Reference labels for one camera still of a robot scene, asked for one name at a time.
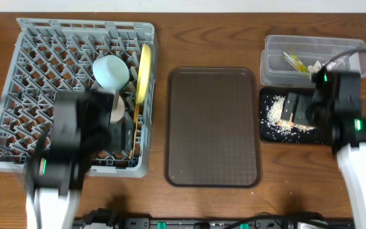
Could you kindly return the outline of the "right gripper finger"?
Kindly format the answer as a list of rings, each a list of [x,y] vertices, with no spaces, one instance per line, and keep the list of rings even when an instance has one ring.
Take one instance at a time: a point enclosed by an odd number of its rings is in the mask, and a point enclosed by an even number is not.
[[[312,96],[297,94],[293,122],[300,125],[312,125]]]
[[[281,112],[280,119],[284,121],[292,121],[297,107],[297,103],[298,103],[298,95],[295,93],[289,93],[283,102],[283,109]]]

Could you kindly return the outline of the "white pink bowl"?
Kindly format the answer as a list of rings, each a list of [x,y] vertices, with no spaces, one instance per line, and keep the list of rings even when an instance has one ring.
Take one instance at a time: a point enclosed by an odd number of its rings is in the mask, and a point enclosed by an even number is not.
[[[110,122],[116,123],[119,122],[125,113],[125,103],[121,96],[117,96],[114,99],[112,109],[111,109],[111,115],[110,115]]]

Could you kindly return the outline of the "pile of rice grains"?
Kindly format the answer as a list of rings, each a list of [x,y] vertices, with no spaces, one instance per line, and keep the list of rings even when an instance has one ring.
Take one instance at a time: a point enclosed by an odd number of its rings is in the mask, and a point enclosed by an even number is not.
[[[283,109],[285,96],[262,95],[260,96],[260,133],[265,142],[301,143],[311,144],[316,141],[315,129],[302,132],[293,128],[291,131],[277,126]]]

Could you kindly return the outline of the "green snack wrapper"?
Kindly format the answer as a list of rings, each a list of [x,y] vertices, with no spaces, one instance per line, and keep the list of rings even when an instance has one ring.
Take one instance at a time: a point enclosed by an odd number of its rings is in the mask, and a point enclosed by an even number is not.
[[[294,55],[283,53],[283,58],[298,72],[308,73],[308,68]]]

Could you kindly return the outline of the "light blue bowl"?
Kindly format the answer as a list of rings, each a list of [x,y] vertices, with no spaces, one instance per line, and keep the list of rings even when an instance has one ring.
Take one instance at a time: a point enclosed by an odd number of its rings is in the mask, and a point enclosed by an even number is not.
[[[95,60],[92,71],[97,83],[109,90],[120,91],[130,79],[128,66],[115,55]]]

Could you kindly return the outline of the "yellow plate bowl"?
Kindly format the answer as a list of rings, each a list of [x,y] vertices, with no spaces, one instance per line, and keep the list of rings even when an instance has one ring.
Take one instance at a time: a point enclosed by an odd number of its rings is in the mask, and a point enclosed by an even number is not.
[[[137,80],[136,104],[141,104],[145,101],[151,74],[151,56],[151,47],[147,44],[143,44]]]

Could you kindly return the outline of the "brown serving tray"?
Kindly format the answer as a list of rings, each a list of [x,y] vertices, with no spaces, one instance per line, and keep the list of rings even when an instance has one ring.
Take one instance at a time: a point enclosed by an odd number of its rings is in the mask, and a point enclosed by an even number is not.
[[[254,188],[262,179],[258,101],[244,67],[168,76],[165,179],[175,187]]]

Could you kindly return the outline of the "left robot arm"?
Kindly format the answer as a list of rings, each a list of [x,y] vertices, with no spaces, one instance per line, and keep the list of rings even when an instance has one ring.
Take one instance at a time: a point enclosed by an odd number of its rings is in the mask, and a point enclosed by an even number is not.
[[[97,155],[122,149],[124,110],[112,90],[60,92],[53,126],[24,165],[28,228],[71,228],[85,176]]]

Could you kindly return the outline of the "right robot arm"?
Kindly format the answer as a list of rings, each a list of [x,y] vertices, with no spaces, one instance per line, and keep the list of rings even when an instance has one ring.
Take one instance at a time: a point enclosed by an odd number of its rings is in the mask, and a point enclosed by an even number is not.
[[[361,75],[328,71],[312,74],[312,95],[289,93],[281,120],[314,127],[332,148],[348,190],[356,228],[366,228],[366,117],[362,116]]]

